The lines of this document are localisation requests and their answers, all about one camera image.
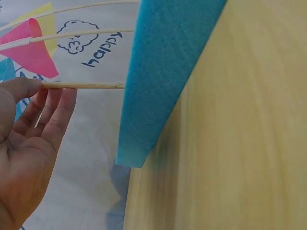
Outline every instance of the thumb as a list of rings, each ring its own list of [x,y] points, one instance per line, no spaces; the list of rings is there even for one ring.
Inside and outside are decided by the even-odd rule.
[[[0,83],[0,143],[11,132],[15,120],[16,103],[23,98],[35,95],[41,85],[40,80],[23,77]]]
[[[24,77],[15,78],[0,83],[0,88],[8,91],[19,102],[23,98],[29,98],[35,95],[42,87],[42,82],[39,79],[28,79]]]

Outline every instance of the yellow wooden surface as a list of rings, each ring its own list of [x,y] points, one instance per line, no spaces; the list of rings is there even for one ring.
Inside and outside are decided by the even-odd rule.
[[[229,0],[125,230],[307,229],[307,1]]]

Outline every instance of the hand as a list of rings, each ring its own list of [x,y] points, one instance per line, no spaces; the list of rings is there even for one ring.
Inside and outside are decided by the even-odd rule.
[[[0,229],[18,230],[41,202],[75,107],[76,90],[40,89],[27,78],[0,83]],[[31,96],[14,123],[16,103]]]

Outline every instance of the finger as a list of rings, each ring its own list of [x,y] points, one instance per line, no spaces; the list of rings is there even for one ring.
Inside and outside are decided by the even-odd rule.
[[[13,130],[25,136],[32,130],[45,106],[48,90],[41,90],[31,98],[29,105],[13,125]]]
[[[42,82],[40,80],[32,80],[24,77],[0,83],[0,88],[7,90],[14,97],[16,103],[23,98],[32,97],[41,87]]]
[[[43,109],[42,115],[37,123],[37,126],[30,133],[31,137],[40,137],[42,135],[45,126],[47,125],[54,111],[58,107],[62,92],[63,90],[61,89],[49,90],[46,105]]]
[[[42,138],[48,141],[57,154],[68,123],[76,105],[77,90],[65,89],[59,105],[42,133]]]

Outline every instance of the yellow paper flag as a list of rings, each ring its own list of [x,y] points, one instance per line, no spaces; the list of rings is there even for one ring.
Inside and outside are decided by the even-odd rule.
[[[47,3],[46,5],[38,7],[35,10],[33,10],[29,13],[26,13],[23,16],[20,16],[15,21],[13,21],[13,23],[20,21],[22,19],[26,19],[26,18],[30,18],[30,17],[36,16],[36,15],[39,15],[39,14],[42,14],[42,13],[46,13],[46,12],[53,12],[52,3]],[[43,17],[40,17],[40,18],[36,18],[36,20],[38,21],[38,23],[41,27],[41,30],[43,32],[43,36],[54,35],[54,34],[57,33],[54,14],[43,16]],[[45,44],[46,44],[46,48],[48,50],[49,55],[51,57],[53,57],[53,54],[56,51],[57,45],[58,45],[57,40],[56,39],[47,40],[47,41],[45,41]]]

